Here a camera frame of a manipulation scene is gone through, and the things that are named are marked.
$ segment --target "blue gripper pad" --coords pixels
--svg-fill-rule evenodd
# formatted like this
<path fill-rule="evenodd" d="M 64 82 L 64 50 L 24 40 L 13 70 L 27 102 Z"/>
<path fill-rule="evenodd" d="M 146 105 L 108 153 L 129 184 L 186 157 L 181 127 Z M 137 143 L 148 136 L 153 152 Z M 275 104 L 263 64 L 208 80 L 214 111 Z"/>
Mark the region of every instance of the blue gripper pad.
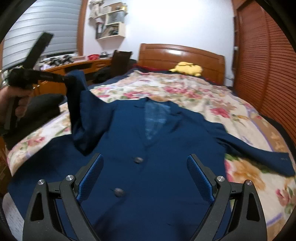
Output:
<path fill-rule="evenodd" d="M 79 183 L 78 195 L 76 200 L 79 203 L 82 203 L 84 200 L 87 200 L 104 165 L 104 159 L 102 154 L 100 154 L 97 159 L 94 161 L 90 169 L 85 174 L 82 181 Z"/>
<path fill-rule="evenodd" d="M 212 185 L 206 178 L 200 167 L 196 164 L 192 156 L 187 158 L 187 169 L 194 180 L 196 187 L 198 188 L 203 200 L 212 204 L 215 200 L 213 196 Z"/>

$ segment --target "white wall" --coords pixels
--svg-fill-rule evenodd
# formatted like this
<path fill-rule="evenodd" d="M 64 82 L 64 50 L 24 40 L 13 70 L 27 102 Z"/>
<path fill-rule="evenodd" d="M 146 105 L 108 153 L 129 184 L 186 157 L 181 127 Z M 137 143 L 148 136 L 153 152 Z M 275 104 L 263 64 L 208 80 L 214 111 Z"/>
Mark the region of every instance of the white wall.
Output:
<path fill-rule="evenodd" d="M 105 0 L 104 5 L 119 1 Z M 231 71 L 234 46 L 233 8 L 231 0 L 125 0 L 126 38 L 100 44 L 95 40 L 95 24 L 86 12 L 84 54 L 115 49 L 133 51 L 138 59 L 141 43 L 175 44 L 207 50 L 225 56 L 226 77 Z"/>

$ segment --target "human hand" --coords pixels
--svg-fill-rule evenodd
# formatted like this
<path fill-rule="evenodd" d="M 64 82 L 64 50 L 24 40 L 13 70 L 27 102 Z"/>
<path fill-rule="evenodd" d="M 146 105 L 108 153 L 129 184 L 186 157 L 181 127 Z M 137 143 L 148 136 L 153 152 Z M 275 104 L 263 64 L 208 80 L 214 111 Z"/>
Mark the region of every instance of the human hand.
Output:
<path fill-rule="evenodd" d="M 15 115 L 19 118 L 25 115 L 32 92 L 32 90 L 24 90 L 14 86 L 6 86 L 0 90 L 0 125 L 5 122 L 9 101 L 13 97 L 21 97 L 19 106 L 15 109 Z"/>

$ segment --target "red container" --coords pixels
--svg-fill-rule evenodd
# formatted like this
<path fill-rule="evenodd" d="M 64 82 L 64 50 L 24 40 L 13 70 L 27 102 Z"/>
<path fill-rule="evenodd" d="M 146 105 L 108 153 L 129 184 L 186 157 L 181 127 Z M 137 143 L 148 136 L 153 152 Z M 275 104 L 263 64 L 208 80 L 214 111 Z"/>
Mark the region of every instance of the red container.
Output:
<path fill-rule="evenodd" d="M 92 54 L 92 55 L 87 56 L 87 58 L 89 60 L 97 60 L 97 59 L 100 58 L 100 55 L 98 55 L 98 54 Z"/>

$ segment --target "metal screw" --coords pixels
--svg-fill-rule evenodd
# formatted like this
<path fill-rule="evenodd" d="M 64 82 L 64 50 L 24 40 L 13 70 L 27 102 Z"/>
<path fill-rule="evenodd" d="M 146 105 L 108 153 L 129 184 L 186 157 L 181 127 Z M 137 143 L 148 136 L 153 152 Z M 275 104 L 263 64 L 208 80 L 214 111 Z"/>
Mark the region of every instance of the metal screw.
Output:
<path fill-rule="evenodd" d="M 223 177 L 223 176 L 217 176 L 217 180 L 219 182 L 224 182 L 225 181 L 225 177 Z"/>
<path fill-rule="evenodd" d="M 66 180 L 67 180 L 67 181 L 72 181 L 73 178 L 74 178 L 73 175 L 68 175 L 68 176 L 66 176 Z"/>
<path fill-rule="evenodd" d="M 135 160 L 134 160 L 134 162 L 137 163 L 137 164 L 140 164 L 140 163 L 143 162 L 143 158 L 141 158 L 141 157 L 136 157 Z"/>
<path fill-rule="evenodd" d="M 249 186 L 252 186 L 253 185 L 253 182 L 251 180 L 246 180 L 246 183 L 249 185 Z"/>
<path fill-rule="evenodd" d="M 42 185 L 44 182 L 45 182 L 44 179 L 41 179 L 38 181 L 38 185 Z"/>
<path fill-rule="evenodd" d="M 125 192 L 121 188 L 115 188 L 114 194 L 116 197 L 122 197 L 122 196 L 124 196 Z"/>

